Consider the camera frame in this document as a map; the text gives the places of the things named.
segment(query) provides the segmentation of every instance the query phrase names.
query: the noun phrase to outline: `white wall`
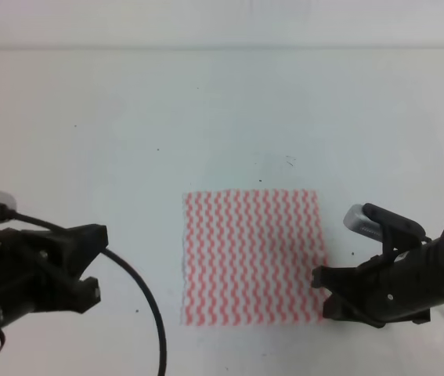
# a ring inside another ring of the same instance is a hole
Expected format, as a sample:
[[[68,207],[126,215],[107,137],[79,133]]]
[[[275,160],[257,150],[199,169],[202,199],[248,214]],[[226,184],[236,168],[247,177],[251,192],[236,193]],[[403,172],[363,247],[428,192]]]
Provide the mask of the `white wall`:
[[[0,47],[444,46],[444,0],[0,0]]]
[[[181,194],[266,187],[319,191],[335,265],[380,251],[343,227],[353,203],[390,208],[437,237],[444,51],[0,51],[0,189],[62,225],[108,225],[112,249],[157,297],[168,374],[444,374],[442,310],[430,324],[380,331],[179,325]],[[138,289],[105,259],[88,275],[103,302],[9,327],[0,374],[157,372]]]

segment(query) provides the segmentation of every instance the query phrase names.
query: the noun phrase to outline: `black bracket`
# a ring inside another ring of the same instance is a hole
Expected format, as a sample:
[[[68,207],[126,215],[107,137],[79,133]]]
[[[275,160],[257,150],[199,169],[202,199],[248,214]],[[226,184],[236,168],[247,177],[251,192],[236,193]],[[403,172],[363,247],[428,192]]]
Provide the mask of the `black bracket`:
[[[363,308],[362,291],[366,290],[366,276],[376,275],[378,270],[390,266],[399,255],[421,247],[422,242],[430,239],[418,223],[373,204],[365,204],[363,214],[381,226],[382,254],[355,268],[315,268],[312,271],[312,287],[325,287],[332,292],[323,305],[324,318],[383,327],[386,322],[370,317]],[[397,321],[422,324],[430,321],[430,310],[411,314]]]

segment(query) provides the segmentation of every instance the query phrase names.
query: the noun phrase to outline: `cloth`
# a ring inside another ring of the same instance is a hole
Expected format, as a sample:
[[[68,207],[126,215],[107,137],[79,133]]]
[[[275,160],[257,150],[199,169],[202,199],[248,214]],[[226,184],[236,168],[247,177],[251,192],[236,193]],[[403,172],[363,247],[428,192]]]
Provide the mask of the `cloth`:
[[[185,325],[321,320],[327,263],[315,191],[226,190],[183,195]]]

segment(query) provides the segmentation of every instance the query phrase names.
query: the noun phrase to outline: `wire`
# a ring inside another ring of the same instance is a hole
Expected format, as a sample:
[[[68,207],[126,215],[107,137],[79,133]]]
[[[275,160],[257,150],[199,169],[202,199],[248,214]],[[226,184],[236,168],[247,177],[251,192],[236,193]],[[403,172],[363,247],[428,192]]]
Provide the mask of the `wire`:
[[[34,217],[29,217],[28,215],[20,214],[17,211],[11,211],[9,213],[9,215],[10,215],[11,219],[15,219],[16,221],[21,221],[21,222],[25,222],[25,223],[30,223],[31,225],[44,227],[45,229],[51,230],[55,233],[62,233],[62,232],[67,231],[67,229],[65,229],[61,226],[57,226],[53,223],[46,222],[46,221],[43,221],[41,219],[37,219]]]
[[[31,225],[36,225],[40,227],[44,227],[53,232],[65,232],[67,229],[57,226],[53,223],[42,221],[40,219],[29,217],[28,215],[20,214],[16,211],[11,211],[10,213],[11,219],[15,219],[17,221],[30,223]],[[157,376],[165,376],[166,375],[166,364],[168,362],[168,349],[166,345],[166,331],[164,329],[164,323],[162,321],[161,312],[159,311],[159,307],[152,295],[152,291],[148,288],[143,278],[133,269],[131,265],[129,265],[124,259],[113,253],[110,249],[105,249],[101,251],[102,255],[105,255],[107,258],[118,264],[122,269],[128,273],[131,278],[138,284],[140,290],[142,290],[145,295],[145,299],[149,303],[150,309],[152,310],[153,318],[155,319],[157,326],[157,334],[159,336],[159,371],[157,372]]]
[[[142,289],[142,292],[149,303],[150,309],[152,310],[153,318],[156,321],[157,334],[159,335],[159,372],[157,374],[158,376],[164,376],[166,374],[167,363],[166,332],[164,330],[161,312],[159,312],[159,307],[153,298],[152,292],[147,287],[143,278],[125,260],[117,256],[110,249],[102,251],[102,254],[128,272],[131,278],[135,280],[136,284],[138,284],[138,286]]]

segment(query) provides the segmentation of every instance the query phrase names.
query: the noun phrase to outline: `towel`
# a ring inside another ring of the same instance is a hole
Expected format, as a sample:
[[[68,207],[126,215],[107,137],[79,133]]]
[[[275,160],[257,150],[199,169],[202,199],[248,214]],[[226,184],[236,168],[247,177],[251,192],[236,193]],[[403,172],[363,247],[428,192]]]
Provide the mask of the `towel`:
[[[327,264],[315,191],[225,190],[183,195],[182,323],[300,324],[321,320]]]

